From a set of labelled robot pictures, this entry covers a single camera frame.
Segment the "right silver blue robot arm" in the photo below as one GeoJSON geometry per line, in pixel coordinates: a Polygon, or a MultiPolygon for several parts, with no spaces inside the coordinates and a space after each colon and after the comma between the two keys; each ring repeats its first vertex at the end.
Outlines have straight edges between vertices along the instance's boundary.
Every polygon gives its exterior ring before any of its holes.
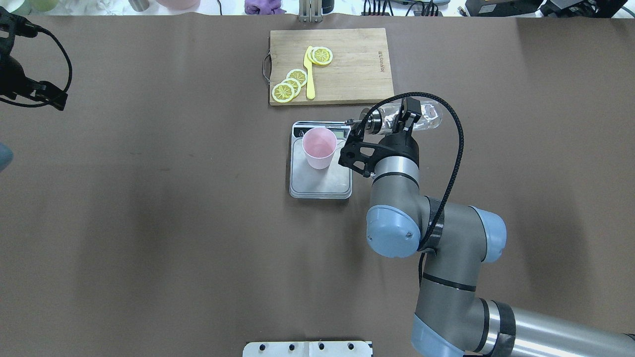
{"type": "Polygon", "coordinates": [[[632,357],[634,335],[616,334],[476,296],[483,263],[497,260],[507,230],[498,215],[475,206],[449,204],[463,154],[456,111],[438,96],[410,92],[372,106],[351,138],[372,133],[374,112],[399,100],[390,133],[365,157],[372,177],[367,242],[384,257],[420,252],[419,297],[411,343],[425,357],[632,357]],[[441,199],[422,196],[419,145],[412,133],[423,120],[420,99],[442,105],[458,134],[454,167],[441,199]]]}

